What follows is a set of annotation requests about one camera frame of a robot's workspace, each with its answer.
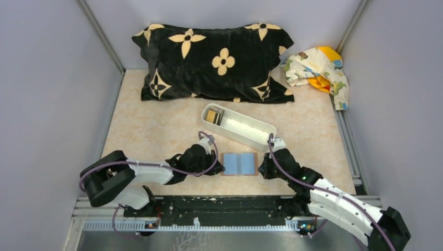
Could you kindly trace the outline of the brown leather card holder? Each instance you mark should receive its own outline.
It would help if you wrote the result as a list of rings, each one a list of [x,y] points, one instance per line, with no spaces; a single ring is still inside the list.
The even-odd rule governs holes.
[[[257,153],[223,153],[221,163],[225,170],[223,176],[257,176]]]

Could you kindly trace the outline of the white oblong plastic bin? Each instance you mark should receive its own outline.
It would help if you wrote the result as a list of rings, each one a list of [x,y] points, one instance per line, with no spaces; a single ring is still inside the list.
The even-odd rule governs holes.
[[[206,120],[211,108],[224,111],[220,124]],[[201,113],[201,120],[206,129],[261,152],[269,150],[269,135],[277,136],[277,130],[273,125],[218,104],[208,104]]]

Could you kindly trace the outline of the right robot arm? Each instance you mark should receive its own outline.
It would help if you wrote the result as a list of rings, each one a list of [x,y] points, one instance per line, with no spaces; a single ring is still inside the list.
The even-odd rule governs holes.
[[[398,210],[381,209],[342,191],[315,170],[302,167],[288,149],[264,154],[264,179],[280,178],[295,192],[287,216],[316,215],[348,231],[368,250],[404,250],[411,238]]]

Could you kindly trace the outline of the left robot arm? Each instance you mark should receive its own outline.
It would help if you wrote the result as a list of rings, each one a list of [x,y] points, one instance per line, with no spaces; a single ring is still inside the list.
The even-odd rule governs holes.
[[[80,173],[79,187],[92,207],[113,202],[135,209],[143,216],[151,216],[157,203],[148,183],[174,185],[188,176],[213,176],[224,170],[217,151],[202,143],[193,144],[170,159],[153,163],[130,159],[122,150],[116,150],[85,168]]]

